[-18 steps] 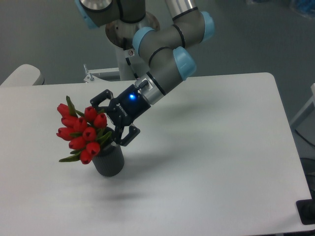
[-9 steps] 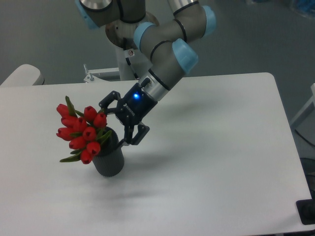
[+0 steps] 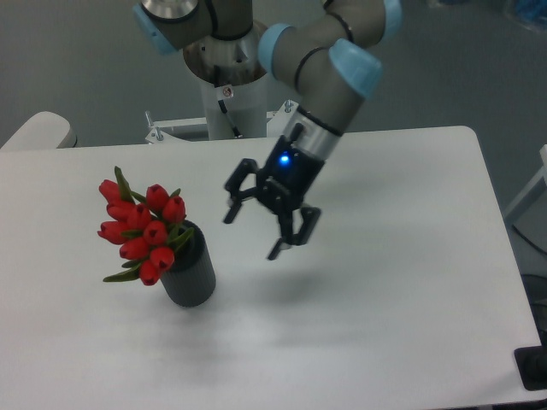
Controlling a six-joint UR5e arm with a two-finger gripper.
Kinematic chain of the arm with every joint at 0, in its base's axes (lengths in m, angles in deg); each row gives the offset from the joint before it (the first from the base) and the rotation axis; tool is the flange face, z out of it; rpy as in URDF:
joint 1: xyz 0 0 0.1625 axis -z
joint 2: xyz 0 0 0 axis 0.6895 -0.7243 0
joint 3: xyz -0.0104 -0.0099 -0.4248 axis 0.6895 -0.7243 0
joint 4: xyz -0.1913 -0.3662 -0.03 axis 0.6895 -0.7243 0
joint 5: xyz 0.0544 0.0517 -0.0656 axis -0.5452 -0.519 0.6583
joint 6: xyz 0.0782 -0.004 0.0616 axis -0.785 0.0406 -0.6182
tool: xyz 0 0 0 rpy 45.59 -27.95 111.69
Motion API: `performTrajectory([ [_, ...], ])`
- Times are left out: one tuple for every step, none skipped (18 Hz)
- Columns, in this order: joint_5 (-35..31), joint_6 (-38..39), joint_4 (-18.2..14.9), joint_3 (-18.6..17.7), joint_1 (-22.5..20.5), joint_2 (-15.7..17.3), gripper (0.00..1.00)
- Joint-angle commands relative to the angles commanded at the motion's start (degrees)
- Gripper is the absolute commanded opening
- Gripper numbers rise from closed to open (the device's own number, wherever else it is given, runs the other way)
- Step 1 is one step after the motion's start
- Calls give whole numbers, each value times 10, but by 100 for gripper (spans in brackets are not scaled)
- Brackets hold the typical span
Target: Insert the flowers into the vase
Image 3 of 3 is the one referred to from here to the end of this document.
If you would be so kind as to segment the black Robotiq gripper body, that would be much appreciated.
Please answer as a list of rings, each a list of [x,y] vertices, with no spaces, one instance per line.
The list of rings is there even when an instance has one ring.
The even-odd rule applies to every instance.
[[[310,206],[304,203],[304,197],[324,165],[324,161],[306,155],[289,138],[281,136],[256,174],[256,199],[276,215],[281,210],[292,211],[297,232],[302,224],[299,209]]]

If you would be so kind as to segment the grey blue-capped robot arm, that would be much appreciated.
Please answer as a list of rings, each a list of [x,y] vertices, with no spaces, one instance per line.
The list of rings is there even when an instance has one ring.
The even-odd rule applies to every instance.
[[[156,49],[181,52],[200,81],[211,138],[264,135],[267,76],[301,96],[265,164],[242,160],[225,185],[226,223],[249,198],[277,216],[271,259],[308,242],[321,211],[304,197],[379,83],[382,66],[368,48],[391,38],[403,18],[398,1],[322,7],[323,16],[301,28],[262,25],[250,1],[140,1],[133,9]]]

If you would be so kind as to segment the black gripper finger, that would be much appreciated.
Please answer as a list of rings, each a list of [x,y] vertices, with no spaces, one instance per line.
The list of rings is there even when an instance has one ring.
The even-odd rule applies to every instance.
[[[257,174],[258,171],[259,167],[254,159],[244,158],[236,166],[231,176],[226,181],[224,189],[229,194],[229,210],[223,220],[225,224],[231,224],[235,220],[239,210],[242,208],[243,202],[255,196],[257,191],[256,187],[241,190],[241,185],[249,175]]]
[[[313,230],[321,216],[321,209],[311,206],[302,206],[300,209],[302,224],[297,232],[294,232],[293,212],[281,210],[278,217],[279,239],[274,244],[267,259],[274,261],[282,250],[288,250],[293,246],[302,246],[309,241]]]

